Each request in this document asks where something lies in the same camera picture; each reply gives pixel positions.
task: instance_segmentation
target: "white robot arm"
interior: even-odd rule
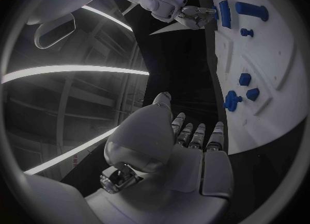
[[[173,20],[196,30],[205,26],[213,19],[216,10],[185,6],[187,0],[128,0],[140,4],[142,8],[151,11],[152,16],[160,21],[170,23]]]

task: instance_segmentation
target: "led light strip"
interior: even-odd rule
[[[114,129],[112,129],[112,130],[110,130],[110,131],[108,131],[108,132],[106,132],[106,133],[104,133],[104,134],[102,134],[102,135],[100,135],[100,136],[98,136],[98,137],[96,137],[96,138],[94,138],[94,139],[84,143],[83,145],[80,145],[79,147],[70,150],[67,153],[64,153],[64,154],[62,154],[62,155],[60,155],[60,156],[58,156],[58,157],[56,157],[54,159],[51,159],[50,161],[47,161],[47,162],[45,162],[45,163],[43,163],[43,164],[41,164],[41,165],[39,165],[37,167],[34,167],[34,168],[32,168],[32,169],[30,169],[28,171],[25,171],[24,173],[28,174],[28,175],[33,175],[33,174],[41,172],[41,171],[43,171],[45,169],[48,169],[49,167],[56,165],[57,163],[59,163],[59,162],[65,160],[65,159],[67,159],[67,158],[77,154],[78,152],[81,152],[82,150],[84,150],[84,149],[94,145],[95,143],[101,141],[105,137],[113,134],[113,132],[117,128],[118,128],[118,126],[115,127]]]
[[[82,6],[82,8],[83,8],[83,9],[86,9],[86,10],[89,10],[89,11],[93,11],[93,12],[99,14],[99,15],[102,15],[102,16],[104,16],[104,17],[106,17],[106,18],[108,18],[108,19],[114,21],[115,23],[120,24],[121,26],[125,27],[126,29],[132,31],[132,29],[131,29],[128,25],[122,23],[121,21],[115,19],[114,17],[112,17],[112,16],[110,16],[110,15],[108,15],[108,14],[105,14],[105,13],[102,12],[102,11],[99,11],[99,10],[97,10],[97,9],[95,9],[95,8],[92,8],[92,7],[89,7],[89,6]]]
[[[117,73],[133,73],[133,74],[149,75],[148,72],[125,69],[125,68],[111,68],[111,67],[83,66],[83,65],[62,65],[62,66],[28,68],[8,73],[2,77],[2,84],[8,81],[12,81],[13,79],[36,74],[54,73],[54,72],[75,72],[75,71],[117,72]]]

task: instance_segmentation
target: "blue cylinder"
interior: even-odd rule
[[[251,37],[253,37],[253,36],[254,36],[254,32],[253,32],[252,29],[251,29],[251,30],[241,29],[241,30],[240,30],[240,34],[241,34],[241,36],[243,36],[243,37],[246,37],[246,36],[251,36]]]
[[[256,6],[248,3],[236,2],[235,8],[239,14],[258,17],[263,21],[267,21],[269,18],[268,10],[265,6]]]

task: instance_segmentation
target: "blue cube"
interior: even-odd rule
[[[249,86],[251,81],[251,76],[248,73],[241,73],[239,84],[240,86]]]
[[[246,97],[252,101],[255,101],[257,99],[258,95],[259,95],[258,88],[251,89],[251,90],[247,91],[247,93],[246,93]]]

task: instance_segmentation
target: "curved light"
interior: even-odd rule
[[[76,72],[76,71],[117,72],[117,73],[133,73],[133,74],[149,75],[148,72],[125,69],[125,68],[111,68],[111,67],[83,66],[83,65],[62,65],[62,66],[28,68],[8,73],[2,77],[2,84],[8,81],[12,81],[13,79],[36,74],[55,73],[55,72]]]
[[[47,161],[47,162],[45,162],[45,163],[43,163],[43,164],[41,164],[39,166],[36,166],[36,167],[34,167],[34,168],[30,169],[30,170],[27,170],[24,173],[28,174],[28,175],[33,175],[33,174],[41,172],[41,171],[43,171],[45,169],[48,169],[49,167],[56,165],[57,163],[59,163],[59,162],[65,160],[65,159],[67,159],[67,158],[77,154],[78,152],[81,152],[82,150],[84,150],[84,149],[94,145],[95,143],[101,141],[105,137],[113,134],[113,132],[117,128],[118,128],[118,126],[115,127],[114,129],[112,129],[112,130],[110,130],[110,131],[108,131],[108,132],[106,132],[106,133],[104,133],[104,134],[102,134],[102,135],[100,135],[100,136],[98,136],[98,137],[96,137],[96,138],[94,138],[94,139],[84,143],[83,145],[80,145],[77,148],[74,148],[74,149],[70,150],[69,152],[66,152],[66,153],[64,153],[64,154],[62,154],[62,155],[60,155],[60,156],[58,156],[58,157],[56,157],[54,159],[51,159],[50,161]]]
[[[97,9],[95,9],[93,7],[89,7],[89,6],[82,6],[82,8],[86,9],[86,10],[89,10],[89,11],[93,11],[93,12],[99,14],[99,15],[102,15],[102,16],[106,17],[107,19],[110,19],[110,20],[114,21],[115,23],[118,23],[121,26],[125,27],[126,29],[132,31],[132,29],[128,25],[122,23],[121,21],[115,19],[114,17],[112,17],[112,16],[110,16],[110,15],[108,15],[108,14],[102,12],[102,11],[99,11],[99,10],[97,10]]]

